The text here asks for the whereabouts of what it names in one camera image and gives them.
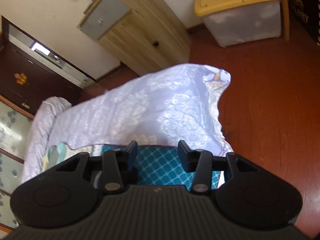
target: bed sheet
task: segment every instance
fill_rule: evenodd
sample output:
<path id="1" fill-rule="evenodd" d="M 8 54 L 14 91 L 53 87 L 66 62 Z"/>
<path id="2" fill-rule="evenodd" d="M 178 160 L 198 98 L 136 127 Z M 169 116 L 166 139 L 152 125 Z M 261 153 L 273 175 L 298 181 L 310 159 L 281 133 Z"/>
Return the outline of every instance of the bed sheet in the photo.
<path id="1" fill-rule="evenodd" d="M 127 145 L 131 140 L 139 145 L 177 146 L 179 140 L 185 140 L 191 149 L 224 156 L 232 148 L 221 133 L 217 105 L 229 83 L 230 74 L 222 69 L 182 64 L 147 74 L 71 108 L 61 98 L 56 98 L 58 111 L 54 106 L 44 109 L 42 104 L 31 133 L 47 126 L 46 133 L 33 136 L 36 140 L 27 148 L 22 182 L 41 172 L 46 150 L 61 142 L 77 149 Z M 54 114 L 43 114 L 50 109 Z M 54 121 L 47 124 L 47 116 L 50 120 L 54 116 Z"/>

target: window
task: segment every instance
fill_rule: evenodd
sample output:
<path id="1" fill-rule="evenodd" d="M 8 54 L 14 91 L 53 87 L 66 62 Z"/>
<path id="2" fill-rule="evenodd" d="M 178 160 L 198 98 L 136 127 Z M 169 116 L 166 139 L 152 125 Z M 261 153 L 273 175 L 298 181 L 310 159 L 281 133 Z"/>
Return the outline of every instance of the window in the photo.
<path id="1" fill-rule="evenodd" d="M 44 46 L 40 45 L 37 42 L 32 46 L 31 50 L 35 51 L 36 49 L 41 51 L 42 53 L 44 53 L 47 56 L 50 54 L 50 51 L 48 49 L 46 49 Z"/>

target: frosted glass panel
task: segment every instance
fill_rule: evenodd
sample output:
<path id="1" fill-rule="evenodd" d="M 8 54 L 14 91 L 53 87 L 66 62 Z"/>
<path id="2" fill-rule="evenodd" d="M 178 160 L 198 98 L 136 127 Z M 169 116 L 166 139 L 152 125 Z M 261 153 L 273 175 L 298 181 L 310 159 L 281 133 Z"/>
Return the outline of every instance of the frosted glass panel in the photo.
<path id="1" fill-rule="evenodd" d="M 20 185 L 23 164 L 0 153 L 0 189 L 12 194 Z"/>
<path id="2" fill-rule="evenodd" d="M 24 159 L 32 120 L 0 102 L 0 148 Z"/>
<path id="3" fill-rule="evenodd" d="M 11 228 L 17 227 L 17 222 L 10 208 L 10 197 L 0 192 L 0 223 Z"/>

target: red floor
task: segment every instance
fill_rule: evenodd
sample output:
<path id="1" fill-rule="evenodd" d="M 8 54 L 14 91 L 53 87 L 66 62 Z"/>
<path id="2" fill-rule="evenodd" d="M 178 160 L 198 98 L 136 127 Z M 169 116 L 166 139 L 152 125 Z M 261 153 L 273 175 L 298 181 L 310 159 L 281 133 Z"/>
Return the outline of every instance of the red floor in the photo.
<path id="1" fill-rule="evenodd" d="M 291 40 L 220 48 L 208 31 L 192 36 L 190 62 L 231 74 L 219 101 L 234 151 L 293 184 L 304 204 L 296 226 L 320 231 L 320 48 L 296 22 Z"/>

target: dark wooden door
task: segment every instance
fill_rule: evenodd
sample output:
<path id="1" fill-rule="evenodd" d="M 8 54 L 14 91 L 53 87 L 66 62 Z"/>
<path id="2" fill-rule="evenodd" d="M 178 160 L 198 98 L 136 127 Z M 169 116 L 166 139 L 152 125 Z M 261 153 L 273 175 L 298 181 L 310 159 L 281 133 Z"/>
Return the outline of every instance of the dark wooden door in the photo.
<path id="1" fill-rule="evenodd" d="M 81 92 L 80 87 L 10 42 L 0 52 L 0 94 L 31 114 L 36 113 L 43 100 L 52 96 L 65 98 L 75 105 Z"/>

